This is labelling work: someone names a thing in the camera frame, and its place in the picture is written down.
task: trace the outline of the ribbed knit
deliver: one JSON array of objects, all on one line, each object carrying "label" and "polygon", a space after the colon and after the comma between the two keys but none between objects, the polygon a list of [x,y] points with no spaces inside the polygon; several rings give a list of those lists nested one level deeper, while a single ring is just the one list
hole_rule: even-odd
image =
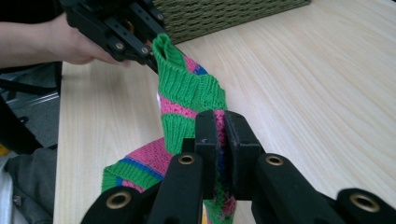
[{"label": "ribbed knit", "polygon": [[[222,116],[227,105],[225,91],[219,82],[173,46],[167,35],[159,35],[152,47],[159,71],[158,94],[164,138],[131,152],[105,168],[103,191],[123,185],[143,192],[163,180],[172,156],[181,152],[183,139],[194,137],[195,116],[202,111],[216,111],[219,139],[225,146]],[[222,150],[219,156],[216,198],[205,201],[207,223],[233,221],[236,203],[234,198],[229,197],[229,181],[224,166],[226,154]]]}]

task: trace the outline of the green knit fabric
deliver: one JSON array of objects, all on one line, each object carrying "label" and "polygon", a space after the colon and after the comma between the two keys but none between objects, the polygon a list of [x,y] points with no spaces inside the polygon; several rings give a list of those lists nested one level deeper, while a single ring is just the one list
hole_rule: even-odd
[{"label": "green knit fabric", "polygon": [[[219,82],[210,75],[196,76],[188,72],[182,54],[167,35],[159,35],[154,40],[153,51],[159,68],[159,94],[197,113],[227,109],[225,91]],[[162,121],[166,149],[177,154],[183,138],[194,137],[195,121],[180,115],[163,115]]]},{"label": "green knit fabric", "polygon": [[[163,179],[170,158],[181,152],[183,139],[195,136],[194,115],[206,110],[227,109],[225,91],[218,81],[197,63],[194,64],[198,72],[192,72],[191,59],[173,46],[167,35],[155,38],[152,47],[159,68],[158,93],[162,97],[164,138],[107,166],[103,174],[103,191],[120,185],[139,192],[149,189]],[[163,110],[167,105],[170,110]],[[178,109],[188,111],[189,115],[180,113]],[[204,201],[208,221],[213,224],[233,222],[235,200],[228,196],[224,183],[220,181],[224,176],[220,173],[219,168],[216,199]]]}]

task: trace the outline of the gray pants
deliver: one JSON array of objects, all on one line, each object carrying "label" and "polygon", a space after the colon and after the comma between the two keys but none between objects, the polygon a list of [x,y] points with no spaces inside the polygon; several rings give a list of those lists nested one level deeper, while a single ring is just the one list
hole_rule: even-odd
[{"label": "gray pants", "polygon": [[29,223],[53,221],[57,150],[39,148],[7,163],[14,185],[14,202]]}]

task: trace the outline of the wood grain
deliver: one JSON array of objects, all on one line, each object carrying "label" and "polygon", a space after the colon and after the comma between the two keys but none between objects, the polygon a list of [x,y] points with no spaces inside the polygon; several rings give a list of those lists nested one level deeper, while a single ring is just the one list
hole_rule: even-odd
[{"label": "wood grain", "polygon": [[[314,0],[177,46],[316,190],[366,189],[396,207],[395,21],[390,0]],[[80,222],[103,168],[163,135],[157,85],[137,63],[64,65],[55,223]],[[254,223],[249,202],[235,223]]]}]

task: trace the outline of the woven basket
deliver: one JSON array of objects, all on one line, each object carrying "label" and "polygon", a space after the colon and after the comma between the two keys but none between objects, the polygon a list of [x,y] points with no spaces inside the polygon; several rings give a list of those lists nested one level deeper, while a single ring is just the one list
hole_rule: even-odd
[{"label": "woven basket", "polygon": [[154,0],[172,41],[180,43],[241,23],[302,7],[312,0]]}]

